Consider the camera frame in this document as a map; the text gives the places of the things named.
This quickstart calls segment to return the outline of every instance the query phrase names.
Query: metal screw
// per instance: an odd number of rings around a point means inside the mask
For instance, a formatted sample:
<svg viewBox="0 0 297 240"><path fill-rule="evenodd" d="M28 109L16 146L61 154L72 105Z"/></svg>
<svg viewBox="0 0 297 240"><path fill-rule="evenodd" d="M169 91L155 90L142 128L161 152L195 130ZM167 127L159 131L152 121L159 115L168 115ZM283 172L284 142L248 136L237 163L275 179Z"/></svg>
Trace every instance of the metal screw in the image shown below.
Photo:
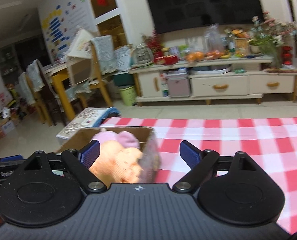
<svg viewBox="0 0 297 240"><path fill-rule="evenodd" d="M179 190L188 190L191 188L191 184L183 181L183 182L176 183L175 187L177 187Z"/></svg>
<svg viewBox="0 0 297 240"><path fill-rule="evenodd" d="M89 188L93 190L100 190L104 187L104 184L99 181L94 181L89 184Z"/></svg>

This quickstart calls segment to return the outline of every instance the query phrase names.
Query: wooden drawer handle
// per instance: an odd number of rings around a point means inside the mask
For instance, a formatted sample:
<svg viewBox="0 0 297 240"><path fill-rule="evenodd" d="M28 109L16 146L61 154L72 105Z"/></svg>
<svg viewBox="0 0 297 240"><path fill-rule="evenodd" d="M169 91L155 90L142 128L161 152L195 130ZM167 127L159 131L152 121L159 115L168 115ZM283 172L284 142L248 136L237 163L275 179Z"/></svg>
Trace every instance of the wooden drawer handle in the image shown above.
<svg viewBox="0 0 297 240"><path fill-rule="evenodd" d="M226 89L226 88L228 88L229 87L229 85L214 85L213 86L213 88L214 89Z"/></svg>
<svg viewBox="0 0 297 240"><path fill-rule="evenodd" d="M274 87L278 87L280 85L280 83L279 82L267 83L266 85L270 88L274 88Z"/></svg>
<svg viewBox="0 0 297 240"><path fill-rule="evenodd" d="M158 83L158 78L157 77L154 78L154 87L155 87L156 92L159 92L160 91L159 83Z"/></svg>

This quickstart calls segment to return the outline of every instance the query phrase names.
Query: gray ribbed panel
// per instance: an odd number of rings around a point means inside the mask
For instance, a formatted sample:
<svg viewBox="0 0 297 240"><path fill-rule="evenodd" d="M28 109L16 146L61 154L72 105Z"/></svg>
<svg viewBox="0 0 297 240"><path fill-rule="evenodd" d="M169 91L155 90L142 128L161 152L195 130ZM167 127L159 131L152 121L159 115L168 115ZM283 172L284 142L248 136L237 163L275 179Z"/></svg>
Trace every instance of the gray ribbed panel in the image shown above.
<svg viewBox="0 0 297 240"><path fill-rule="evenodd" d="M0 240L286 240L275 224L236 228L205 215L190 195L166 184L113 184L89 195L67 220L47 228L23 229L4 224Z"/></svg>

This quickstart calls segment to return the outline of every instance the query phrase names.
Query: plastic bag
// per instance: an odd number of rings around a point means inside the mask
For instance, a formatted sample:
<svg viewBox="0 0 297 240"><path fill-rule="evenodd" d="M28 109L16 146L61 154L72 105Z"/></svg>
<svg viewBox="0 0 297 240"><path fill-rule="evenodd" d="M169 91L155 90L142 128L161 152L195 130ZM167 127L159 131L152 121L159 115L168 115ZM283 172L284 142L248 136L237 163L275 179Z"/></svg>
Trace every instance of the plastic bag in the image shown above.
<svg viewBox="0 0 297 240"><path fill-rule="evenodd" d="M224 51L218 24L213 24L210 27L207 27L204 33L204 38L209 51Z"/></svg>

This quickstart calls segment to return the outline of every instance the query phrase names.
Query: black device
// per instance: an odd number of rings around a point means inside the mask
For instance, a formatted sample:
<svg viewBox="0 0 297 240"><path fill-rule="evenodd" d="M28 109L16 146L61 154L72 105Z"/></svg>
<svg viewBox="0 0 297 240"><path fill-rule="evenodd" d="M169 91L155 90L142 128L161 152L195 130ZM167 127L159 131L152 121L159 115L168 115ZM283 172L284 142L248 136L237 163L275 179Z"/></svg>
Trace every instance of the black device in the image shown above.
<svg viewBox="0 0 297 240"><path fill-rule="evenodd" d="M148 0L157 33L263 20L260 0Z"/></svg>
<svg viewBox="0 0 297 240"><path fill-rule="evenodd" d="M183 141L180 154L192 170L172 189L107 189L77 150L35 152L0 187L0 240L297 240L276 224L282 190L246 153L220 156Z"/></svg>

